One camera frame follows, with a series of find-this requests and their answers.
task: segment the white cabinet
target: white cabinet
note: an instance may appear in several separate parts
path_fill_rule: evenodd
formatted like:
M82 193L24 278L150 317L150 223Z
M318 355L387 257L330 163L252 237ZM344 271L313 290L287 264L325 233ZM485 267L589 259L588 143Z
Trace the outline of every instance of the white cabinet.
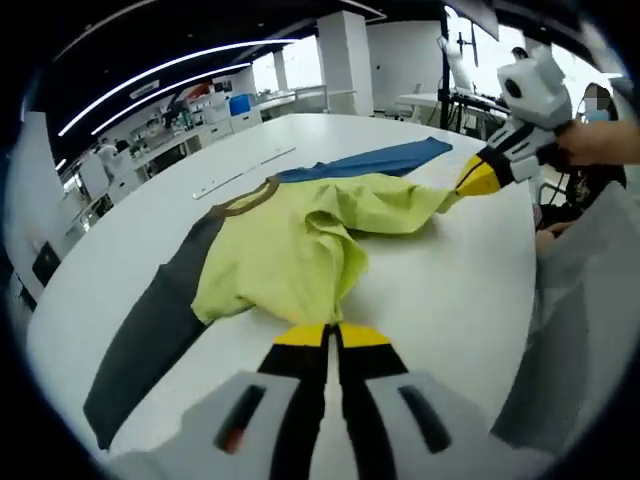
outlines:
M260 115L260 112L258 111L258 109L253 109L241 115L236 115L235 117L231 117L231 127L233 128L233 133L242 132L247 128L260 125L261 123L262 123L262 116Z
M119 179L115 179L107 193L111 203L117 205L120 201L137 189L144 182L137 170L130 170Z
M109 170L111 171L111 174L115 178L119 178L125 173L127 173L127 171L129 171L132 168L132 166L133 166L133 157L131 157L131 152L129 151L128 148L120 152L115 157L113 157L111 159L111 162L108 165Z
M220 140L232 133L233 130L231 129L231 122L229 120L218 122L215 125L209 125L204 131L198 134L200 137L200 146L206 148L216 140Z
M221 102L214 102L202 110L202 119L207 123L218 123L223 120L228 120L229 117L231 117L229 102L225 101L224 93L222 94Z

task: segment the human hand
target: human hand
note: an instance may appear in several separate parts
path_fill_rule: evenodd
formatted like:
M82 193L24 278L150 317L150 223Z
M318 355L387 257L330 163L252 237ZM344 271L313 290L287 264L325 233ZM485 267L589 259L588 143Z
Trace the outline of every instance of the human hand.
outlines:
M539 230L536 232L536 253L540 255L547 250L551 243L556 239L555 235L549 230Z
M556 235L561 234L574 223L576 222L554 223L549 228L536 232L536 253L539 255L547 250L556 239Z
M640 132L631 123L574 121L557 139L572 165L640 164Z
M548 230L549 232L555 235L560 235L562 232L564 232L567 228L569 228L574 223L576 223L576 220L574 220L573 222L554 223L553 225L548 227L546 230Z

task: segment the window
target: window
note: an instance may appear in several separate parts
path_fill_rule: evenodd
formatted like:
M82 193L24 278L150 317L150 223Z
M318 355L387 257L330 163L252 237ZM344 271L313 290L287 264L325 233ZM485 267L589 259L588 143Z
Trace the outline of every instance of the window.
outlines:
M76 187L80 188L81 186L82 186L82 179L80 178L80 174L76 173L69 180L64 182L64 185L62 188L64 190L64 193L66 194L67 192L70 192L74 188Z
M462 34L462 40L471 42L471 21L458 17L449 7L445 10L449 14L447 19L449 41L459 49L460 47L455 43L458 41L458 33ZM478 67L476 68L474 62L472 45L462 47L463 65L478 93L497 97L502 93L497 70L515 61L511 50L514 47L524 48L524 35L522 31L504 25L499 26L500 41L496 41L477 25L474 26L474 33L478 50Z
M555 44L551 44L551 54L566 75L564 84L567 86L567 90L569 90L574 117L580 107L584 91L589 83L597 83L601 87L609 90L609 93L612 93L609 79L580 57Z
M315 35L283 48L284 71L288 88L312 87L322 84L320 57Z
M253 77L258 94L266 90L270 92L278 91L278 77L276 77L273 53L268 53L253 62Z

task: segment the face mask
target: face mask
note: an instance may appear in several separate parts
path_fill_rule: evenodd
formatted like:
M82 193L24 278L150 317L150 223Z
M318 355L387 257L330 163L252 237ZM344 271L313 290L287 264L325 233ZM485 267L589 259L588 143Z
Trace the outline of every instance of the face mask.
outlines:
M609 112L607 112L606 110L587 111L587 119L589 120L589 123L608 122L610 120Z

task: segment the person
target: person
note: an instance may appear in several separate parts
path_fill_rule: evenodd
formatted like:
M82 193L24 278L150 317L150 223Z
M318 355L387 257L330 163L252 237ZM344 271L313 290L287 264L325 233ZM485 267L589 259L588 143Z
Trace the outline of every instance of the person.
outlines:
M628 121L582 123L575 120L558 136L557 143L567 151L568 162L573 167L640 165L640 129ZM538 230L536 251L546 250L574 223L575 220L557 222Z
M109 182L113 181L114 172L113 172L113 159L116 155L118 155L118 149L109 143L109 140L103 138L100 142L99 147L96 150L96 154L100 157L102 161L102 167L104 168L107 177L109 178Z
M610 120L618 120L618 112L607 89L596 83L590 83L585 89L583 100L585 104L583 117L589 123L575 122L571 131L579 130L580 125L598 125L596 128L600 128L600 125L606 125ZM560 146L562 141L564 140L558 138ZM586 165L576 165L575 159L570 165L566 162L551 164L563 176L569 175L565 193L566 202L559 206L551 204L539 206L538 214L542 217L536 224L536 246L539 252L544 251L553 239L573 225L610 182L616 181L623 187L627 186L622 165L604 165L602 159L608 158L609 154L602 152L599 155L602 157Z
M524 60L525 58L529 58L529 54L527 53L527 51L522 48L522 47L514 47L511 50L511 55L513 55L513 58L516 59L516 62L518 60Z

